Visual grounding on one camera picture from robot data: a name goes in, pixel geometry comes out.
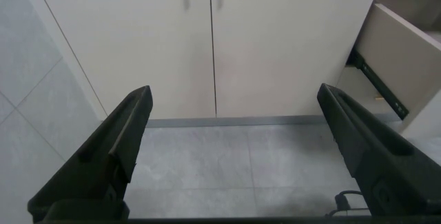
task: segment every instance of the cabinet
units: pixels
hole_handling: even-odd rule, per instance
[[[321,114],[372,0],[212,0],[219,117]]]
[[[46,0],[109,114],[150,85],[151,119],[215,117],[210,0]]]
[[[46,1],[105,111],[150,85],[151,119],[321,114],[372,2]]]

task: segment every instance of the white wall tile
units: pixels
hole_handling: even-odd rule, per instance
[[[63,60],[18,110],[64,159],[70,158],[100,124]]]
[[[0,91],[17,106],[61,54],[28,0],[0,0]]]
[[[0,123],[14,110],[14,106],[0,93]]]
[[[0,137],[0,222],[31,223],[28,201],[63,160],[16,110],[0,125]]]

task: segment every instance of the gray tile floor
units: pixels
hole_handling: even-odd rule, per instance
[[[358,186],[326,124],[152,128],[125,201],[130,218],[323,216],[343,190]]]

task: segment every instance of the grout line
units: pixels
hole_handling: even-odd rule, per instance
[[[254,185],[253,165],[251,162],[251,149],[249,147],[248,136],[247,136],[247,147],[248,147],[249,169],[251,170],[251,181],[253,183],[254,206],[256,206],[256,214],[257,214],[256,186]]]
[[[11,113],[9,113],[9,114],[7,114],[6,116],[5,116],[5,119],[3,119],[2,121],[0,121],[0,125],[14,112],[14,110],[16,109],[15,108],[15,106],[14,106],[14,104],[12,104],[11,103],[11,101],[3,94],[3,93],[1,93],[0,92],[0,95],[2,95],[5,99],[6,99],[6,101],[12,106],[12,111],[11,111]]]
[[[214,114],[217,117],[218,116],[218,103],[217,103],[217,97],[216,97],[216,71],[214,69],[214,38],[213,38],[213,3],[212,0],[209,0],[209,15],[211,18],[211,25],[212,25],[212,56],[213,56],[213,84],[214,84]]]
[[[14,109],[11,111],[11,113],[9,113],[6,117],[5,117],[5,119],[4,120],[2,120],[2,121],[0,121],[0,125],[4,122],[4,121],[6,121],[6,119],[14,112],[14,110],[16,110],[16,108],[14,107]]]
[[[225,187],[225,188],[224,187],[223,188],[202,187],[202,188],[182,188],[182,189],[177,189],[177,188],[167,188],[167,189],[142,188],[142,190],[157,191],[157,192],[185,191],[185,190],[250,190],[250,189],[252,189],[252,187]]]
[[[17,112],[21,115],[21,117],[23,117],[24,119],[25,119],[25,121],[27,121],[28,122],[28,124],[31,126],[31,128],[33,128],[34,130],[35,130],[35,132],[37,132],[37,134],[39,134],[39,136],[41,136],[41,138],[49,145],[49,147],[51,147],[53,150],[54,150],[54,152],[60,157],[60,159],[63,161],[63,162],[66,162],[66,160],[58,153],[58,151],[49,143],[49,141],[48,140],[46,140],[46,138],[43,136],[43,135],[41,135],[41,133],[33,126],[33,124],[29,121],[29,120],[27,120],[26,119],[26,117],[22,114],[22,113],[20,113],[20,111],[17,109]]]
[[[49,74],[49,72],[52,71],[52,69],[55,68],[55,66],[58,65],[58,63],[60,63],[60,61],[63,59],[63,57],[61,57],[50,69],[48,72],[46,72],[46,74],[44,74],[44,76],[39,80],[39,82],[31,89],[31,91],[29,91],[29,93],[20,101],[19,104],[17,104],[17,106],[15,107],[16,109],[19,109],[19,106],[26,100],[26,98],[35,90],[35,88],[42,82],[42,80],[44,78],[46,78],[46,76]]]
[[[55,18],[55,15],[54,15],[52,9],[50,8],[50,6],[49,6],[49,4],[48,4],[48,2],[47,2],[46,0],[44,0],[44,2],[45,2],[45,4],[46,4],[46,6],[48,7],[48,10],[50,11],[50,14],[51,14],[52,17],[54,18],[55,23],[56,23],[57,26],[58,26],[58,29],[60,29],[61,34],[63,35],[64,39],[66,40],[66,43],[68,44],[70,50],[72,51],[72,54],[74,55],[74,57],[75,57],[75,59],[76,59],[76,62],[77,62],[78,65],[80,66],[81,71],[83,71],[83,74],[84,74],[85,78],[88,80],[88,83],[89,83],[90,87],[92,88],[92,91],[94,92],[95,97],[98,99],[99,104],[100,104],[101,107],[103,108],[104,113],[105,113],[107,116],[109,116],[109,114],[105,111],[105,108],[104,108],[103,104],[101,103],[101,100],[99,99],[98,94],[95,92],[95,89],[93,88],[92,84],[90,83],[89,77],[88,77],[87,74],[85,73],[85,71],[84,71],[84,69],[83,69],[83,66],[81,65],[80,61],[79,61],[78,58],[76,57],[76,54],[75,54],[74,50],[72,49],[72,46],[70,45],[70,43],[69,43],[69,41],[68,41],[68,38],[66,38],[66,36],[64,35],[64,32],[63,32],[63,30],[61,29],[61,26],[60,26],[60,24],[58,23],[57,18]]]

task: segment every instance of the floor tile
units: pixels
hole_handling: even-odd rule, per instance
[[[61,54],[29,0],[0,0],[0,91],[14,106]]]
[[[267,125],[249,130],[254,186],[356,185],[327,125]]]
[[[131,190],[125,202],[130,218],[251,217],[256,215],[253,189]]]
[[[16,110],[0,125],[0,141],[1,219],[31,223],[27,202],[63,160]]]
[[[0,91],[15,106],[61,58],[38,16],[33,18],[24,38],[0,27]]]
[[[14,110],[14,106],[0,93],[0,123]]]
[[[133,187],[252,187],[244,127],[146,129]]]
[[[410,139],[409,142],[435,161],[438,165],[441,165],[441,137]]]
[[[64,159],[70,158],[100,124],[64,61],[18,109]]]
[[[335,195],[357,187],[277,187],[256,188],[256,206],[259,216],[324,216],[335,210]],[[364,200],[349,201],[352,207]]]

